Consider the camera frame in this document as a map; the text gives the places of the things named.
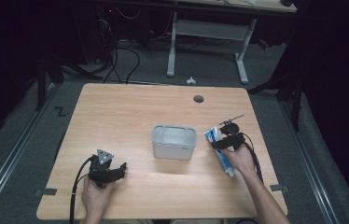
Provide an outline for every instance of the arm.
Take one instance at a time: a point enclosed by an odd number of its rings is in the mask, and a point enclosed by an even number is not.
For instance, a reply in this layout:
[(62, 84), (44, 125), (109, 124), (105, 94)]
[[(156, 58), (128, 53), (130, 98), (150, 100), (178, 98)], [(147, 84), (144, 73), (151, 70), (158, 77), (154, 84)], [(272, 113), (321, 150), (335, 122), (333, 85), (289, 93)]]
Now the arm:
[(268, 192), (261, 180), (259, 180), (253, 159), (247, 147), (241, 145), (236, 151), (229, 151), (228, 149), (223, 149), (222, 151), (233, 167), (244, 178), (261, 223), (289, 223), (279, 204)]
[(115, 182), (111, 182), (104, 189), (101, 189), (89, 177), (85, 176), (84, 191), (82, 192), (82, 202), (87, 209), (85, 224), (100, 223), (114, 186)]

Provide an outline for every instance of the white desk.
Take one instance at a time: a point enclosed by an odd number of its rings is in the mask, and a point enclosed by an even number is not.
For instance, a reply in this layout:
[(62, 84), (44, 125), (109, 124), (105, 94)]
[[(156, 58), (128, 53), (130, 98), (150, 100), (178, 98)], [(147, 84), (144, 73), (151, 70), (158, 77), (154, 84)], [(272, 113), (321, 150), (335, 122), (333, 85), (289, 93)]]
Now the white desk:
[[(256, 10), (269, 10), (278, 12), (295, 12), (297, 9), (292, 5), (291, 7), (283, 6), (276, 0), (256, 0), (256, 4), (252, 5), (242, 0), (179, 0), (178, 2), (209, 4), (209, 5), (226, 5), (227, 7), (244, 7)], [(173, 25), (172, 25), (172, 42), (171, 49), (169, 51), (168, 70), (167, 76), (173, 77), (175, 75), (175, 40), (177, 35), (194, 35), (204, 36), (219, 39), (239, 40), (243, 44), (238, 53), (235, 53), (235, 62), (238, 66), (238, 72), (243, 84), (248, 83), (246, 71), (244, 69), (244, 55), (247, 50), (251, 35), (253, 34), (254, 27), (257, 20), (253, 19), (248, 26), (202, 22), (202, 21), (190, 21), (190, 20), (178, 20), (177, 13), (174, 13)]]

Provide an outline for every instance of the person's left hand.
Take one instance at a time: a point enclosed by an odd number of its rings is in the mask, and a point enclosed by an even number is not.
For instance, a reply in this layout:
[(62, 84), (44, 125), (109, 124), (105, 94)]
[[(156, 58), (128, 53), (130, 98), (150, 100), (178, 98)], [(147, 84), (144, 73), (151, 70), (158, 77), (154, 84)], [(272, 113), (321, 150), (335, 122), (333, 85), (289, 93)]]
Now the person's left hand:
[(104, 189), (96, 186), (96, 183), (88, 176), (84, 178), (84, 190), (82, 192), (82, 202), (87, 209), (86, 223), (98, 223), (102, 218), (115, 187), (115, 182), (108, 183)]

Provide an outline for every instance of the table top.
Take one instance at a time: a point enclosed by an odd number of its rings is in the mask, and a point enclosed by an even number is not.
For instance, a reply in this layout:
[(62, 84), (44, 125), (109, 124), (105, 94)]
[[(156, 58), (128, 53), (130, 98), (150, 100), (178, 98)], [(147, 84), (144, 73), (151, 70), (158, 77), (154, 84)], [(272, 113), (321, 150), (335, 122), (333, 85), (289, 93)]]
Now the table top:
[(297, 8), (292, 4), (285, 7), (280, 0), (177, 0), (178, 2), (187, 2), (195, 4), (208, 4), (227, 7), (243, 7), (256, 10), (268, 10), (275, 12), (296, 12)]
[[(202, 103), (194, 102), (201, 95)], [(237, 119), (253, 141), (264, 184), (287, 213), (278, 181), (248, 97), (241, 88), (87, 84), (84, 86), (48, 189), (37, 210), (40, 219), (68, 219), (71, 190), (81, 164), (98, 148), (114, 154), (112, 169), (127, 162), (125, 178), (117, 181), (104, 218), (256, 217), (242, 176), (229, 177), (204, 133), (223, 120)], [(189, 161), (153, 155), (152, 131), (158, 124), (189, 126), (197, 144)], [(88, 172), (87, 165), (82, 174)], [(78, 184), (75, 218), (86, 216)]]

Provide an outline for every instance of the black cable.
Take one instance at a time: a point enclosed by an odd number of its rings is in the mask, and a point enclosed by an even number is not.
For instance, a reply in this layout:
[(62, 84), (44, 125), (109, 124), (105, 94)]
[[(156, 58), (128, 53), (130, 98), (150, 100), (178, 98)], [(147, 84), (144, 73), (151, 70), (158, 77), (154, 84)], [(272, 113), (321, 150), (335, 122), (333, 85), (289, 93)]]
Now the black cable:
[(77, 184), (79, 182), (79, 180), (84, 177), (84, 175), (79, 178), (81, 172), (82, 172), (82, 169), (84, 168), (84, 166), (92, 160), (92, 157), (89, 157), (86, 161), (84, 161), (84, 163), (82, 163), (81, 167), (79, 168), (79, 171), (77, 173), (77, 176), (76, 176), (76, 180), (75, 180), (75, 184), (73, 185), (73, 189), (72, 189), (72, 198), (71, 198), (71, 201), (70, 201), (70, 217), (69, 217), (69, 223), (70, 224), (73, 224), (74, 223), (74, 220), (75, 220), (75, 203), (76, 203), (76, 191), (77, 191)]
[(135, 51), (131, 50), (131, 49), (125, 49), (125, 50), (128, 50), (132, 53), (134, 53), (136, 56), (137, 56), (137, 65), (134, 67), (134, 69), (128, 74), (128, 76), (126, 77), (126, 81), (125, 81), (125, 84), (128, 84), (129, 83), (129, 77), (131, 76), (131, 74), (134, 72), (134, 70), (136, 70), (136, 68), (139, 66), (140, 64), (140, 56), (138, 53), (136, 53)]
[(118, 53), (118, 43), (115, 46), (115, 52), (116, 52), (116, 60), (114, 61), (113, 68), (107, 73), (107, 76), (105, 76), (105, 80), (103, 83), (105, 83), (110, 76), (110, 74), (115, 71), (117, 78), (119, 79), (119, 84), (122, 83), (121, 78), (119, 77), (119, 74), (117, 73), (116, 66), (117, 66), (117, 60), (119, 59), (119, 53)]

